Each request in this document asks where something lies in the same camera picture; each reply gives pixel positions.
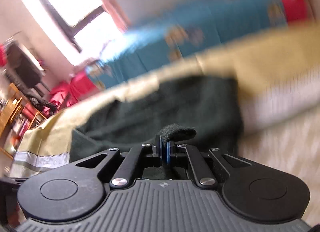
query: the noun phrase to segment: ribbed black surface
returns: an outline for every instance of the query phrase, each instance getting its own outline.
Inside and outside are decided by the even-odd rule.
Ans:
[[[261,225],[230,212],[215,191],[201,190],[190,180],[137,180],[126,190],[113,191],[90,217],[64,225],[27,220],[18,232],[304,232],[301,220]]]

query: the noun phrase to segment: window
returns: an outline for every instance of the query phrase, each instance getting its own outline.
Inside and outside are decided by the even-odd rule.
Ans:
[[[98,50],[121,33],[101,0],[41,0],[75,48]]]

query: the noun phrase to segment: blue blanket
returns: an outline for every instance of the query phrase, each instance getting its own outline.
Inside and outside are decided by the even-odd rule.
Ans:
[[[281,0],[187,0],[135,25],[87,67],[105,88],[206,48],[286,24]]]

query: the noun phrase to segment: dark green cloth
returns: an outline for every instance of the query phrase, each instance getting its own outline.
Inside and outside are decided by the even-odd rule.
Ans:
[[[196,130],[188,143],[200,151],[218,147],[236,153],[243,128],[236,81],[193,76],[161,83],[159,90],[140,100],[115,100],[73,130],[70,162],[111,147],[127,152],[135,145],[153,143],[155,134],[173,123]]]

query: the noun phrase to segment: pink curtain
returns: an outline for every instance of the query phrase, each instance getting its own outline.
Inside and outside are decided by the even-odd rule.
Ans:
[[[110,14],[117,28],[124,33],[130,22],[116,0],[102,0],[104,10]]]

